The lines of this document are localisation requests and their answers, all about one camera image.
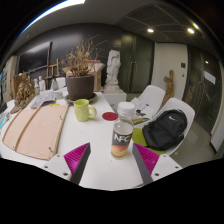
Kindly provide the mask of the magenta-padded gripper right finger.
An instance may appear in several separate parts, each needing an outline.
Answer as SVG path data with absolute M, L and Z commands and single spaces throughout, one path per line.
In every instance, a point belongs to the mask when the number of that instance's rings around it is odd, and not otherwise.
M 132 153 L 144 185 L 182 169 L 169 155 L 159 155 L 137 143 L 133 144 Z

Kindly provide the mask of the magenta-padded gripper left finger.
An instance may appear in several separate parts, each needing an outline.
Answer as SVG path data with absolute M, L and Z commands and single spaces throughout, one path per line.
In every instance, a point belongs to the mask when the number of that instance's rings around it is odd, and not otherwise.
M 56 154 L 42 166 L 42 169 L 78 185 L 90 153 L 90 144 L 86 143 L 65 155 Z

